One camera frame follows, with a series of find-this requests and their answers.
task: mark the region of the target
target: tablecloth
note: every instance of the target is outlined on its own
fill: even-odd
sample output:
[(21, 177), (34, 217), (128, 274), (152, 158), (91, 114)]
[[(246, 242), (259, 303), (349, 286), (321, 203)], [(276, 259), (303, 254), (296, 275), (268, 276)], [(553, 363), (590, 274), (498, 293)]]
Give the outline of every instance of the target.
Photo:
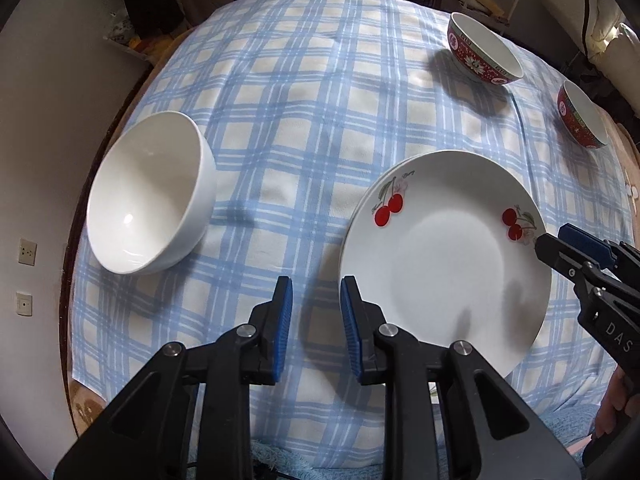
[[(132, 114), (194, 119), (218, 167), (207, 233), (149, 276), (101, 268), (86, 235), (74, 272), (73, 377), (112, 399), (165, 342), (195, 346), (244, 322), (288, 274), (294, 307), (276, 387), (251, 390), (252, 436), (314, 466), (382, 461), (383, 388), (351, 375), (338, 305), (340, 244), (387, 168), (443, 148), (513, 174), (548, 231), (572, 222), (632, 240), (614, 150), (582, 149), (556, 112), (562, 75), (506, 41), (524, 68), (504, 87), (471, 81), (447, 49), (448, 14), (401, 0), (241, 0), (179, 47)], [(554, 274), (545, 321), (509, 379), (538, 412), (598, 402), (612, 360), (577, 321)]]

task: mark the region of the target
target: metal screw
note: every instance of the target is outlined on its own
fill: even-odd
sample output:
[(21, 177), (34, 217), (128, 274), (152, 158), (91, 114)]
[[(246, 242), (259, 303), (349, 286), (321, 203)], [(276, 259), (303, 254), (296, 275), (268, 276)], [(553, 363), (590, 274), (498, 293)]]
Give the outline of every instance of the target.
[(236, 330), (236, 333), (240, 337), (251, 337), (253, 334), (255, 334), (255, 326), (249, 324), (240, 325)]
[(387, 337), (393, 337), (398, 333), (398, 327), (392, 323), (385, 323), (378, 327), (378, 332)]
[(182, 352), (180, 343), (167, 343), (162, 347), (162, 353), (167, 357), (176, 357), (180, 352)]
[(471, 343), (464, 340), (456, 341), (455, 343), (453, 343), (453, 349), (460, 355), (469, 355), (474, 351)]

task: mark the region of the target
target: human hand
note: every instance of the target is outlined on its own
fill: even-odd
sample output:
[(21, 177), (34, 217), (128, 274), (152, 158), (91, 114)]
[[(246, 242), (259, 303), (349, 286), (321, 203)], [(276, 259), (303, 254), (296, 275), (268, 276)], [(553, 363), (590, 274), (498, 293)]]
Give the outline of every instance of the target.
[(626, 416), (633, 417), (640, 413), (640, 394), (629, 399), (629, 392), (625, 383), (625, 373), (622, 368), (613, 372), (607, 391), (600, 403), (596, 415), (596, 437), (609, 434), (616, 428), (616, 412), (625, 410)]

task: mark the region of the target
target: plate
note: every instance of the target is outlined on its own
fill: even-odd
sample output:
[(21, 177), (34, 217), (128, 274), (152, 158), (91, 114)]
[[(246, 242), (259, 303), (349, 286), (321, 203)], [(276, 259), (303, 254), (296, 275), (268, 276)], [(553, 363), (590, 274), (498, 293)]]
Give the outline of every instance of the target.
[(419, 340), (471, 342), (503, 376), (545, 317), (551, 269), (534, 252), (545, 232), (522, 185), (481, 155), (427, 153), (385, 173), (360, 201), (340, 255), (362, 299)]

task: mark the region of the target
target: blue gripper pad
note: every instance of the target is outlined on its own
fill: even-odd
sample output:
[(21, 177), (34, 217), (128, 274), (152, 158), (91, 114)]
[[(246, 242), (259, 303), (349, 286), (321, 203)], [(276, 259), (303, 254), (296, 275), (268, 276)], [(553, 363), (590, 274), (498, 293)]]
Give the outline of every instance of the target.
[(289, 325), (291, 324), (291, 309), (293, 306), (293, 286), (291, 278), (281, 276), (278, 278), (278, 282), (284, 279), (287, 280), (287, 288), (282, 301), (280, 317), (278, 318), (278, 329), (273, 341), (273, 380), (276, 383), (280, 381), (280, 376), (284, 370), (284, 357), (287, 353), (287, 340), (289, 339)]
[(347, 290), (347, 284), (344, 278), (340, 282), (340, 310), (342, 312), (344, 334), (347, 338), (351, 371), (353, 375), (356, 376), (358, 382), (360, 382), (362, 380), (362, 341), (358, 333), (358, 325), (353, 315), (351, 298), (349, 297), (349, 291)]
[(572, 224), (564, 224), (558, 229), (558, 239), (571, 245), (581, 253), (593, 258), (600, 264), (601, 269), (613, 269), (616, 259), (609, 246), (599, 238), (577, 228)]

